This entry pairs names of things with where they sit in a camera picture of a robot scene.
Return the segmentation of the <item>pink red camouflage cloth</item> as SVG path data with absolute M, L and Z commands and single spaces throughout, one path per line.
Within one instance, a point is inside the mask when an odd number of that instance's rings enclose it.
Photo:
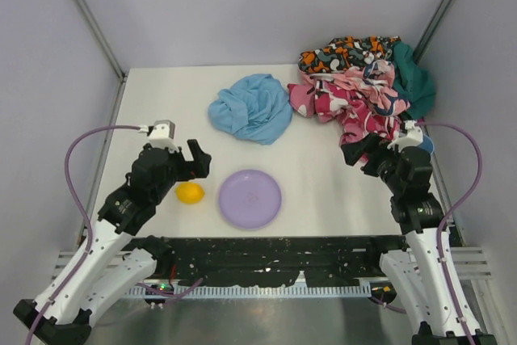
M 400 131 L 399 115 L 379 115 L 359 93 L 311 81 L 307 75 L 301 74 L 301 84 L 288 84 L 292 108 L 304 117 L 317 117 L 321 123 L 336 120 L 343 127 L 342 144 L 355 143 L 370 133 L 392 140 Z

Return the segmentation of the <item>light pink navy patterned cloth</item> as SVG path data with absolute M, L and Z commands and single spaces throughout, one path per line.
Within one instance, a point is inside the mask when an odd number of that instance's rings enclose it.
M 393 86 L 395 69 L 389 61 L 376 60 L 363 68 L 352 66 L 338 73 L 308 74 L 307 78 L 359 93 L 382 116 L 398 116 L 410 108 L 410 101 L 399 95 Z

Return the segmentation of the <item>light blue cloth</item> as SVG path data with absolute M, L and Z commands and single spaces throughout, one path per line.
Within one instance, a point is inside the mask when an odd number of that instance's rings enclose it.
M 239 140 L 272 145 L 291 124 L 288 92 L 270 74 L 252 74 L 218 92 L 208 106 L 212 126 Z

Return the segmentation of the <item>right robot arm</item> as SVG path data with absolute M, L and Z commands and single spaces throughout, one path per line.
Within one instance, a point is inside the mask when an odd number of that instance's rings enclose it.
M 342 145 L 345 163 L 380 179 L 391 191 L 391 213 L 410 250 L 387 250 L 380 269 L 394 286 L 414 333 L 413 344 L 495 344 L 469 306 L 453 262 L 446 220 L 430 191 L 430 154 L 390 146 L 375 134 Z

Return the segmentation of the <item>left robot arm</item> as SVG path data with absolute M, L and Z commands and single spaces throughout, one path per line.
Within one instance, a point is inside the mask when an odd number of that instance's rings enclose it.
M 120 296 L 167 263 L 170 245 L 150 235 L 136 243 L 124 264 L 105 270 L 155 215 L 176 183 L 208 177 L 211 156 L 195 139 L 187 145 L 191 161 L 181 150 L 144 145 L 59 276 L 36 299 L 15 306 L 14 315 L 28 328 L 28 338 L 37 337 L 45 344 L 84 344 L 98 318 Z

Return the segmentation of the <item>teal green cloth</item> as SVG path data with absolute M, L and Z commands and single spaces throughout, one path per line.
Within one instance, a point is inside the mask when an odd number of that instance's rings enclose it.
M 413 49 L 402 41 L 393 46 L 395 65 L 394 89 L 410 103 L 407 115 L 421 120 L 435 105 L 435 84 L 429 71 L 419 67 L 414 61 Z

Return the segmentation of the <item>orange black camouflage cloth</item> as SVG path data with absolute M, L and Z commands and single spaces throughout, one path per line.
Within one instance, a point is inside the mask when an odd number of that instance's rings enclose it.
M 376 60 L 389 61 L 399 42 L 399 36 L 334 38 L 327 46 L 302 52 L 298 68 L 306 74 L 342 73 L 353 66 L 363 68 Z

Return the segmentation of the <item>yellow lemon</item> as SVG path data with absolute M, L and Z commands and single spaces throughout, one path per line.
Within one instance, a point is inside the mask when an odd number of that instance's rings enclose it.
M 198 183 L 185 182 L 176 187 L 175 195 L 184 204 L 198 204 L 204 198 L 205 192 Z

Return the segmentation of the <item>blue plastic cup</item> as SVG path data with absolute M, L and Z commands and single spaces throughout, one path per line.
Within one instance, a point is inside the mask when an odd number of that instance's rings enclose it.
M 429 136 L 425 135 L 425 134 L 422 135 L 422 141 L 418 145 L 418 147 L 420 149 L 425 150 L 430 155 L 432 155 L 434 153 L 434 150 L 435 150 L 435 146 L 434 146 L 434 143 L 433 143 L 432 139 L 430 139 Z

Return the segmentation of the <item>purple plastic plate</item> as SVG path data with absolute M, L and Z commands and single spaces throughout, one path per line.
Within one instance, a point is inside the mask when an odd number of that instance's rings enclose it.
M 222 217 L 239 229 L 261 229 L 274 221 L 283 197 L 277 181 L 261 170 L 240 170 L 220 186 L 218 205 Z

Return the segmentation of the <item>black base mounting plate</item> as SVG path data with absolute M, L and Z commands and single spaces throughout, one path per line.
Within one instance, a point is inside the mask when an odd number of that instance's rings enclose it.
M 436 234 L 405 237 L 312 238 L 159 238 L 158 265 L 149 279 L 171 279 L 182 286 L 200 281 L 206 287 L 279 288 L 303 276 L 309 287 L 356 286 L 361 279 L 382 277 L 382 255 L 410 252 L 439 262 Z

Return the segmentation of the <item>left aluminium corner post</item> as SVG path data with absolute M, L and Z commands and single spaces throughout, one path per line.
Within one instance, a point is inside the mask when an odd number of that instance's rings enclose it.
M 124 71 L 123 67 L 120 65 L 120 62 L 116 58 L 116 55 L 112 50 L 107 37 L 104 35 L 97 19 L 95 18 L 95 15 L 92 12 L 87 0 L 73 0 L 73 2 L 75 6 L 78 8 L 78 11 L 86 26 L 90 29 L 92 36 L 94 37 L 96 43 L 99 45 L 105 59 L 110 65 L 114 74 L 120 81 L 123 81 L 126 72 Z

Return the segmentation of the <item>aluminium corner post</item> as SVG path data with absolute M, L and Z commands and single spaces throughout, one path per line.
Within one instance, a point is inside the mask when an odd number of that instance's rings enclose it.
M 97 19 L 95 18 L 95 15 L 92 12 L 87 0 L 73 0 L 73 2 L 75 6 L 78 8 L 78 11 L 86 26 L 90 29 L 92 36 L 94 37 L 96 43 L 99 45 L 105 59 L 110 65 L 114 74 L 120 81 L 123 81 L 126 72 L 124 71 L 123 67 L 120 65 L 120 62 L 116 58 L 116 55 L 112 50 L 107 37 L 104 35 Z
M 451 10 L 454 1 L 455 0 L 439 1 L 439 4 L 434 14 L 431 16 L 431 19 L 427 24 L 420 41 L 414 49 L 414 60 L 417 64 L 422 60 L 422 57 L 428 49 L 435 33 L 438 31 L 440 25 L 447 16 L 447 13 Z

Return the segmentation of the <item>right aluminium corner post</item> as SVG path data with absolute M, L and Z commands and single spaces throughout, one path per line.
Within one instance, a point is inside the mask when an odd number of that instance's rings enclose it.
M 440 25 L 447 16 L 447 13 L 451 10 L 454 1 L 455 0 L 439 1 L 439 4 L 434 14 L 431 16 L 431 19 L 427 24 L 420 41 L 414 49 L 414 60 L 417 64 L 422 60 L 422 57 L 428 49 L 435 33 L 438 31 Z

